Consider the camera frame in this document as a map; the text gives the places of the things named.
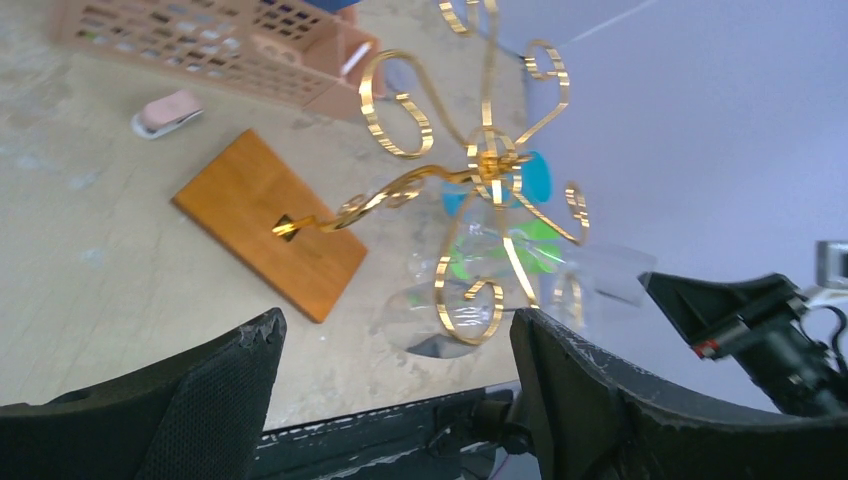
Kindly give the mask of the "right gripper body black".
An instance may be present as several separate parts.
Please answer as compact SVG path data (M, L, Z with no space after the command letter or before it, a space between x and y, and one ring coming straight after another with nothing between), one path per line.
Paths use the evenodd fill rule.
M690 345L701 359L733 358L782 413L803 416L841 415L847 412L847 361L838 346L847 330L847 315L827 308L837 318L830 341L811 338L802 327L809 311L800 297L800 318L793 325L805 338L803 345L779 341L759 345Z

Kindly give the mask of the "small clear goblet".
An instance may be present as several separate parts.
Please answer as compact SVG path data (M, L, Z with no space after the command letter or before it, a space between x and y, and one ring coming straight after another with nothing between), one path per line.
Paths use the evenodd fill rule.
M647 252L604 243L567 247L564 260L588 281L592 292L636 307L642 304L658 263Z

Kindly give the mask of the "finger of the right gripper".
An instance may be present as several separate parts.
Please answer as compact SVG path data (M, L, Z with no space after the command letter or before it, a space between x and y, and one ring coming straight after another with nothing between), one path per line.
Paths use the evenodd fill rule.
M793 325L798 287L782 274L721 283L654 272L639 281L688 345L805 343Z

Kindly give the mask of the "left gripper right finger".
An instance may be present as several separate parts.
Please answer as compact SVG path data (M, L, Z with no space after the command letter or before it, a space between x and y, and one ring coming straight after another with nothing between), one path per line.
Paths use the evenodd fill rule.
M845 416L804 418L716 399L644 370L547 314L510 340L545 479L843 479Z

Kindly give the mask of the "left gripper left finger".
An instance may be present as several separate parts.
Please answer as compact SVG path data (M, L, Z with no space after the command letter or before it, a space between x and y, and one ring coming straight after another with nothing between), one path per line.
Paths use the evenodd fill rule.
M4 479L245 479L282 356L272 308L190 350L1 409Z

